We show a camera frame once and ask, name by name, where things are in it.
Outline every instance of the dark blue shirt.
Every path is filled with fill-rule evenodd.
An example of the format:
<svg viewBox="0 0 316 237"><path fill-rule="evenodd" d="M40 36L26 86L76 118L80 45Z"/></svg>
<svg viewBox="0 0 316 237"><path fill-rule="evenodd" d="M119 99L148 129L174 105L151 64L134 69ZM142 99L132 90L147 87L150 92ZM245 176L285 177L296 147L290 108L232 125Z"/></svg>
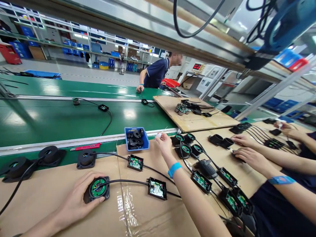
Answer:
<svg viewBox="0 0 316 237"><path fill-rule="evenodd" d="M308 134L316 140L316 132ZM304 144L300 156L316 160L316 156ZM316 175L306 175L283 169L285 175L316 194ZM299 212L268 181L250 199L255 205L255 215L261 237L316 236L316 226Z"/></svg>
<svg viewBox="0 0 316 237"><path fill-rule="evenodd" d="M169 59L159 59L152 65L147 67L147 75L144 80L144 87L146 88L158 88L162 79L165 77L169 68Z"/></svg>

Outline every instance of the red digital display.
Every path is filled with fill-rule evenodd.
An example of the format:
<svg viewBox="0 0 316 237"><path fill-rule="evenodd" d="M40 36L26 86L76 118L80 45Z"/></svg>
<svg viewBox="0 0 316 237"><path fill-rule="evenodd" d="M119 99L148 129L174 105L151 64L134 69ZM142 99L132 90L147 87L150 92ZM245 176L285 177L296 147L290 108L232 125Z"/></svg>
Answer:
<svg viewBox="0 0 316 237"><path fill-rule="evenodd" d="M194 64L193 69L199 70L201 67L201 64Z"/></svg>

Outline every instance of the blue wristband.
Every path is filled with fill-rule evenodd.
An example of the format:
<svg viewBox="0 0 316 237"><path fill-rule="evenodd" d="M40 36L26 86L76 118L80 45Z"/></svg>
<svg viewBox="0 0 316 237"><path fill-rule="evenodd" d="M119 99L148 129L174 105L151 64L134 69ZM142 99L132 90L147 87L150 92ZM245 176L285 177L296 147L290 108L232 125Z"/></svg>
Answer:
<svg viewBox="0 0 316 237"><path fill-rule="evenodd" d="M168 174L169 174L170 178L173 177L173 174L174 174L175 171L176 171L177 169L179 169L179 168L182 168L182 166L180 165L179 162L177 162L177 163L175 163L175 164L173 164L173 165L171 166L170 170L168 171Z"/></svg>
<svg viewBox="0 0 316 237"><path fill-rule="evenodd" d="M268 181L273 185L282 185L282 184L292 184L296 181L289 176L276 176L268 179Z"/></svg>

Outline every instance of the floor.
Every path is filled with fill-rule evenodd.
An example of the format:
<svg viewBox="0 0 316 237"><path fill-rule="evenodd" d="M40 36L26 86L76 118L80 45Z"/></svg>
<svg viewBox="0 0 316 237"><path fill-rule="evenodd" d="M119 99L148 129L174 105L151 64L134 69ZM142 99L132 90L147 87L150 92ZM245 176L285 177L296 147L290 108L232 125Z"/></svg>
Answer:
<svg viewBox="0 0 316 237"><path fill-rule="evenodd" d="M120 75L119 62L116 62L115 70L101 70L90 68L90 63L87 63L85 58L66 55L57 49L50 49L52 60L39 61L34 59L22 59L20 65L4 65L5 68L20 72L26 70L47 71L60 73L63 80L92 82L119 86L135 86L139 84L139 73L124 72Z"/></svg>

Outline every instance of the worker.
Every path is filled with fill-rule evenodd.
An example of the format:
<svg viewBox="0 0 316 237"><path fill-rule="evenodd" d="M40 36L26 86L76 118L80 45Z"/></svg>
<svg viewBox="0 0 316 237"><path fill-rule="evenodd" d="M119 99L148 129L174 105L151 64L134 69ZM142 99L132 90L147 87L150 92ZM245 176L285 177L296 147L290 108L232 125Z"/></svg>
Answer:
<svg viewBox="0 0 316 237"><path fill-rule="evenodd" d="M269 179L250 199L255 206L260 236L314 236L316 160L266 147L243 134L231 139L245 147L234 152L236 157ZM267 159L283 167L281 172ZM288 184L271 181L277 176L283 176L281 179Z"/></svg>
<svg viewBox="0 0 316 237"><path fill-rule="evenodd" d="M103 53L104 51L102 50L102 47L101 47L99 41L96 40L95 43L100 46L100 53ZM101 58L101 55L97 55L97 54L96 54L96 55L95 55L95 62L99 63L100 58Z"/></svg>
<svg viewBox="0 0 316 237"><path fill-rule="evenodd" d="M168 135L162 133L161 137L156 137L155 140L158 142L167 166L172 170L172 179L200 235L202 237L231 237L228 229L209 201L172 155L172 142ZM93 171L85 174L75 183L66 200L56 211L49 214L21 237L53 236L76 221L83 219L104 201L104 197L97 198L88 204L85 204L83 201L84 192L91 182L95 178L104 176L102 173Z"/></svg>
<svg viewBox="0 0 316 237"><path fill-rule="evenodd" d="M165 85L165 82L162 82L162 80L166 72L171 66L180 66L182 57L182 54L172 54L172 52L169 52L167 58L159 59L141 71L139 85L136 90L141 92L144 91L144 88L158 88L160 85Z"/></svg>

